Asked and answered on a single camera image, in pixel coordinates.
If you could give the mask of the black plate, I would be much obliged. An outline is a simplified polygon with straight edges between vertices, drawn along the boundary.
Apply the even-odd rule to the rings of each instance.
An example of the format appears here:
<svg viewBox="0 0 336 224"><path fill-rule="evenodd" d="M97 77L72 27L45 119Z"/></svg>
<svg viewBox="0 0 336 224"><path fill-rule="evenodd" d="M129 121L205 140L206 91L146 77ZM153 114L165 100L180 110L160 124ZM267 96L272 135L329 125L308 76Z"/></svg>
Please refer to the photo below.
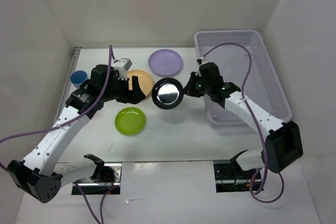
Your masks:
<svg viewBox="0 0 336 224"><path fill-rule="evenodd" d="M155 83L151 97L153 103L160 109L170 110L180 105L183 100L183 87L174 78L163 78Z"/></svg>

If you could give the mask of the green plate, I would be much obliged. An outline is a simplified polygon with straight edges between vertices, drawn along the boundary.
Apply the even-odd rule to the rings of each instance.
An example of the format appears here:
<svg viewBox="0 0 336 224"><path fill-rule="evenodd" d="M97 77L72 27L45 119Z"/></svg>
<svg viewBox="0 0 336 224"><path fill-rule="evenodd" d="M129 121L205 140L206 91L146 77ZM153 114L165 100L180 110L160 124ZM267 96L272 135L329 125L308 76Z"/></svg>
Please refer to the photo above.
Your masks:
<svg viewBox="0 0 336 224"><path fill-rule="evenodd" d="M145 128L146 116L139 108L127 107L118 112L114 124L119 133L133 136L141 133Z"/></svg>

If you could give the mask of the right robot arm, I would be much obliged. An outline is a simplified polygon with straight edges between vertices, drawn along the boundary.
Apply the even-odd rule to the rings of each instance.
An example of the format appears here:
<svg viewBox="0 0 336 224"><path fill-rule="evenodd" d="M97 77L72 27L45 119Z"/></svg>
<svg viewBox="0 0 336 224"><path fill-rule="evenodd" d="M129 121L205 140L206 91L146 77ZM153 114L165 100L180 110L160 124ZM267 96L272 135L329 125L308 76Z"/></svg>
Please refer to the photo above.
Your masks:
<svg viewBox="0 0 336 224"><path fill-rule="evenodd" d="M197 72L191 72L183 90L191 97L207 95L260 133L265 142L261 160L271 172L280 173L303 155L299 126L294 121L276 118L243 94L237 85L224 82L213 62L204 63Z"/></svg>

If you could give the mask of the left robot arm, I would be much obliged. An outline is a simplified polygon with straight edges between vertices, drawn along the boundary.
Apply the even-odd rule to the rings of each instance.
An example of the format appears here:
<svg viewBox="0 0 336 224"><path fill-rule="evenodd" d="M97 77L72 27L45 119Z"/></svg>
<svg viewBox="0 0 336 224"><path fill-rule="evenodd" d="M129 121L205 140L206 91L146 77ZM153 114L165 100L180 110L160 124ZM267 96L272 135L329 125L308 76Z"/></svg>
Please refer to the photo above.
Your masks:
<svg viewBox="0 0 336 224"><path fill-rule="evenodd" d="M7 172L16 186L43 204L50 202L61 187L83 178L93 182L103 179L104 161L93 154L86 154L74 163L58 161L75 138L104 103L116 100L137 104L145 99L136 76L127 77L121 67L97 65L91 78L71 93L61 115L40 143L22 161L12 160Z"/></svg>

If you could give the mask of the clear plastic bin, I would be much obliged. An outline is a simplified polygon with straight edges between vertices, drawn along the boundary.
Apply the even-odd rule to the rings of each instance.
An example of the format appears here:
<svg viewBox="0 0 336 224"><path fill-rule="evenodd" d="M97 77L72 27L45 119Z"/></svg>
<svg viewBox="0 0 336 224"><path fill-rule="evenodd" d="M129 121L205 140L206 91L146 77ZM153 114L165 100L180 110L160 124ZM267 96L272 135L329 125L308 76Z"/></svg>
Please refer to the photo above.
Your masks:
<svg viewBox="0 0 336 224"><path fill-rule="evenodd" d="M245 95L271 115L291 120L291 108L259 32L199 31L194 41L197 55L214 62L225 82L244 88Z"/></svg>

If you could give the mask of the orange plate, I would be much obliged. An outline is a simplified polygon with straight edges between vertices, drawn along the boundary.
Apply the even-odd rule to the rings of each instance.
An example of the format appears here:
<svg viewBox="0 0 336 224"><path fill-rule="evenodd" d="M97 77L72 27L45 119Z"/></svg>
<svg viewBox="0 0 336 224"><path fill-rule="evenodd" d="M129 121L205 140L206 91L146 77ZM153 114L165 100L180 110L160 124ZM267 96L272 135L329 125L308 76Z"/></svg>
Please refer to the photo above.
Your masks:
<svg viewBox="0 0 336 224"><path fill-rule="evenodd" d="M142 92L146 95L148 98L151 94L152 88L154 86L154 80L151 77L150 74L148 74L146 71L143 70L130 70L128 71L128 78L129 78L129 89L133 90L132 85L132 77L136 76L138 77L138 82L140 85L140 88Z"/></svg>

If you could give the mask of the purple plate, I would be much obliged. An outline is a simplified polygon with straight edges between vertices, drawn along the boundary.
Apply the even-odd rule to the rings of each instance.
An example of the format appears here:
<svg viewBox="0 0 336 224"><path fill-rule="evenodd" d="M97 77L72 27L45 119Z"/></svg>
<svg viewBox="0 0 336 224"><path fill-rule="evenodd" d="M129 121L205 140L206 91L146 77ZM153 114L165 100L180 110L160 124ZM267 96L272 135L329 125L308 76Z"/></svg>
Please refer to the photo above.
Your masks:
<svg viewBox="0 0 336 224"><path fill-rule="evenodd" d="M151 71L158 76L174 76L183 68L181 55L171 49L160 49L153 52L148 59Z"/></svg>

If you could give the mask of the blue cup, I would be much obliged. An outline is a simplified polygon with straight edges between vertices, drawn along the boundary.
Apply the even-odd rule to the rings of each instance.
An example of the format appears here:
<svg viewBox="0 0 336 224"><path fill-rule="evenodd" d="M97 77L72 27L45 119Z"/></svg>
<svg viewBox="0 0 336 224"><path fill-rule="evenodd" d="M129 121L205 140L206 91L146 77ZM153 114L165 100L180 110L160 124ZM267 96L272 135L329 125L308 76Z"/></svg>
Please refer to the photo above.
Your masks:
<svg viewBox="0 0 336 224"><path fill-rule="evenodd" d="M70 82L76 89L79 89L88 78L88 74L85 71L77 70L71 74Z"/></svg>

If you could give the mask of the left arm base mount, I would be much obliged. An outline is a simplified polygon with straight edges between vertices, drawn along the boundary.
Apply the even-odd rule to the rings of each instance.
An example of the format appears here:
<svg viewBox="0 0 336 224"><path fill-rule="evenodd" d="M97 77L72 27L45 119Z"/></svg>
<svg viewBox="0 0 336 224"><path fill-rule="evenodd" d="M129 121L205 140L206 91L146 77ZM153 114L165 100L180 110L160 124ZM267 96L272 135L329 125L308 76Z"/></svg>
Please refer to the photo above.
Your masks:
<svg viewBox="0 0 336 224"><path fill-rule="evenodd" d="M85 195L119 195L121 184L121 163L104 162L102 159L87 154L87 160L93 161L98 166L90 177L84 177L76 181Z"/></svg>

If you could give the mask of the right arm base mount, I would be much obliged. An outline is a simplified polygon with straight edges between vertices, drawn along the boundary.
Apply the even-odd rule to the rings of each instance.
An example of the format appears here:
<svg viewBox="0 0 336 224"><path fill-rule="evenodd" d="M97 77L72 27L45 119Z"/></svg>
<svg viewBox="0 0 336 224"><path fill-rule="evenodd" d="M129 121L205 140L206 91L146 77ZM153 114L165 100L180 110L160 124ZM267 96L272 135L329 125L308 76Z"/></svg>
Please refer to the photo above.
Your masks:
<svg viewBox="0 0 336 224"><path fill-rule="evenodd" d="M242 170L237 158L247 151L241 151L231 159L213 161L217 193L249 191L250 180L256 169Z"/></svg>

